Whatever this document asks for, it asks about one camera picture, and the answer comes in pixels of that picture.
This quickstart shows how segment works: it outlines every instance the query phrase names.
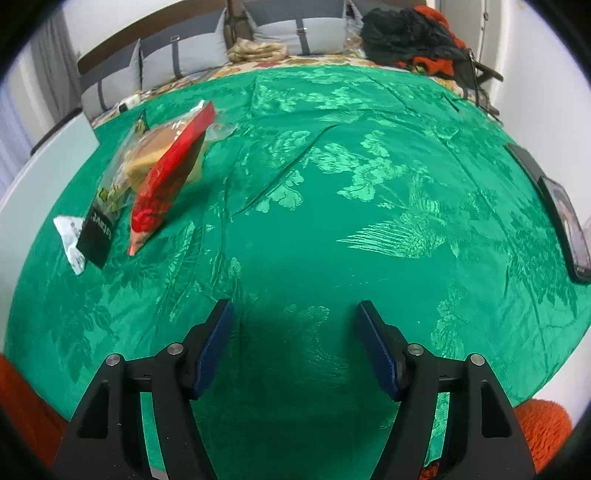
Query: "headboard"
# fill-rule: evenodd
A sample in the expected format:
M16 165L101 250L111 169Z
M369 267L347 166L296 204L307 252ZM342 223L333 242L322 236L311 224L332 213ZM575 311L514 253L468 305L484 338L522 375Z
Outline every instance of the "headboard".
M119 30L113 36L107 38L86 55L78 60L78 71L81 75L87 73L102 61L108 59L113 53L126 47L138 38L146 38L166 27L186 20L196 15L226 8L226 0L181 0L175 4L164 7L161 10L140 18L137 22Z
M231 15L240 17L242 15L242 3L256 0L228 0L228 7ZM297 0L287 0L290 2L297 2ZM384 4L393 5L402 8L414 8L419 5L427 5L426 0L376 0Z

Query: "green tablecloth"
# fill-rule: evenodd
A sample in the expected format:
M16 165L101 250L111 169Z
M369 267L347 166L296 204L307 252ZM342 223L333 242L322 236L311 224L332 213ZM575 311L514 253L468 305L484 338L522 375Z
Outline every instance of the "green tablecloth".
M509 138L441 86L360 67L263 70L152 100L148 122L200 99L239 129L208 151L203 180L136 257L125 212L105 269L75 277L51 219L85 214L138 109L98 128L100 147L31 249L5 353L61 414L109 353L153 355L230 297L232 338L194 405L219 478L358 480L397 410L352 332L360 300L438 355L482 353L513 404L584 334L589 291L569 281ZM430 459L446 406L441 395Z

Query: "red snack bag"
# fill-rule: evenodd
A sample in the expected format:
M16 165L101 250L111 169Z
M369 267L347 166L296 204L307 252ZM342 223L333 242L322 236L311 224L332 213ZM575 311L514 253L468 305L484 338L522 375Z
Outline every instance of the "red snack bag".
M131 211L130 256L135 255L162 224L195 165L205 130L215 118L213 104L208 102L146 176Z

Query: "gray pillow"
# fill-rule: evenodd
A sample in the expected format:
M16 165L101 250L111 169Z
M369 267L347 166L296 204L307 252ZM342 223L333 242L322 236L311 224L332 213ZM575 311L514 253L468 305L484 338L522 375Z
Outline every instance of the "gray pillow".
M142 39L144 90L228 63L226 9L189 18Z
M351 4L353 6L353 11L357 10L355 12L355 17L359 15L360 20L374 8L386 11L391 10L393 12L400 12L402 10L402 7L396 7L395 5L388 5L383 2L372 0L352 0Z
M93 120L141 88L139 40L81 75L82 109Z
M340 53L344 0L257 0L242 4L255 42L283 42L290 55Z

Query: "curtain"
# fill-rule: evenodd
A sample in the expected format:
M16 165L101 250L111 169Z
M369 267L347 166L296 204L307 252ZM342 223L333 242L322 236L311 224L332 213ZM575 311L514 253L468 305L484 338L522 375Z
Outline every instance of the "curtain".
M80 104L80 76L63 10L57 10L31 39L35 71L55 122Z
M32 146L5 79L0 84L0 198L27 163Z

